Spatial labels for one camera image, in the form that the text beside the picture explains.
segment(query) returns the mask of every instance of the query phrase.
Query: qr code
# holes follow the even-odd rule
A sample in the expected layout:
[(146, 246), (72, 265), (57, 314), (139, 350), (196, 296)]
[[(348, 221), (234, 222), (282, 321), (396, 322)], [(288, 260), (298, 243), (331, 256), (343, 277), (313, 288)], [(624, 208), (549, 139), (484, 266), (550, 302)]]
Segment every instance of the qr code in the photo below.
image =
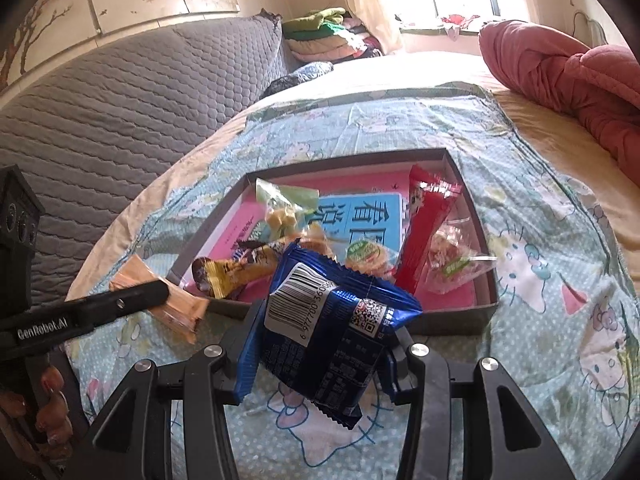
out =
[(386, 305), (382, 303), (374, 300), (360, 300), (353, 311), (349, 326), (364, 335), (375, 337), (385, 312)]

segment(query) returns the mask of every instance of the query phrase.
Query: light blue blanket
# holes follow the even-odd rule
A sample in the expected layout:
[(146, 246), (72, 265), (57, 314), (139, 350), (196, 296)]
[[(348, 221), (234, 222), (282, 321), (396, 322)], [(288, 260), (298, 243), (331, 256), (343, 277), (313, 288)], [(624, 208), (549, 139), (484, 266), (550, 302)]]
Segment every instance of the light blue blanket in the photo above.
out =
[[(492, 96), (456, 83), (433, 89), (351, 94), (254, 114), (209, 174), (177, 189), (95, 287), (105, 290), (137, 253), (158, 274), (171, 267), (225, 192), (244, 173), (312, 158), (446, 147), (498, 256), (500, 307), (482, 337), (431, 338), (448, 358), (498, 358), (542, 417), (578, 479), (599, 479), (638, 423), (640, 307), (612, 229), (593, 193), (556, 173), (517, 133)], [(207, 316), (196, 348), (232, 321)], [(146, 313), (68, 347), (91, 418), (141, 358), (189, 357)], [(226, 411), (245, 479), (391, 479), (408, 410), (371, 385), (364, 417), (347, 431), (261, 369), (252, 393)], [(185, 478), (182, 410), (174, 406), (174, 471)], [(454, 422), (460, 429), (460, 421)], [(460, 434), (455, 435), (460, 444)], [(460, 474), (453, 454), (451, 477)]]

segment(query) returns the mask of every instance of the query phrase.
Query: metal bolt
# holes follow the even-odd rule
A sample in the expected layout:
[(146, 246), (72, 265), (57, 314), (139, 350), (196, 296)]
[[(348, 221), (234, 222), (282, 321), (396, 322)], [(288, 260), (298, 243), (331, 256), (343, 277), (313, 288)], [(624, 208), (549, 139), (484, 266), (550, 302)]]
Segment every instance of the metal bolt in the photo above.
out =
[(207, 357), (218, 357), (219, 355), (222, 355), (222, 346), (209, 345), (204, 349), (204, 355)]
[(493, 357), (485, 357), (484, 359), (482, 359), (482, 361), (480, 361), (480, 364), (482, 365), (482, 368), (490, 372), (497, 370), (498, 366), (500, 366), (498, 364), (498, 361), (496, 361)]
[(151, 361), (149, 359), (140, 359), (133, 367), (137, 372), (146, 372), (151, 368)]
[(423, 345), (422, 343), (411, 345), (411, 348), (409, 348), (409, 350), (416, 357), (424, 357), (429, 353), (429, 347), (427, 345)]

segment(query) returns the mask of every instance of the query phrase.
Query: gray quilted headboard cover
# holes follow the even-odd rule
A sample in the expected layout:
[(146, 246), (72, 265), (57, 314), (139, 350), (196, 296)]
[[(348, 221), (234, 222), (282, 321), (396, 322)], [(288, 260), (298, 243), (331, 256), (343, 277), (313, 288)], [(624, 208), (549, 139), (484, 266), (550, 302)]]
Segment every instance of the gray quilted headboard cover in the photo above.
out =
[(298, 67), (279, 18), (183, 23), (73, 59), (0, 110), (0, 167), (44, 204), (34, 304), (66, 296), (93, 245), (146, 186)]

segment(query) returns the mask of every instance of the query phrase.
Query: camera lens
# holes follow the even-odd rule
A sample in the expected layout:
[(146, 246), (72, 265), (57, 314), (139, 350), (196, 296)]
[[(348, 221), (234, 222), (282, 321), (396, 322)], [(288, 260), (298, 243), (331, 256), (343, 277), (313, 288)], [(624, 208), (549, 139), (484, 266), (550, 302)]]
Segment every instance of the camera lens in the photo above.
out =
[(15, 204), (9, 204), (9, 209), (6, 212), (6, 228), (9, 231), (14, 230), (15, 227)]
[(21, 242), (25, 241), (27, 237), (27, 224), (29, 217), (27, 213), (22, 213), (20, 218), (18, 218), (18, 240)]
[(36, 224), (29, 226), (29, 243), (33, 245), (36, 241)]

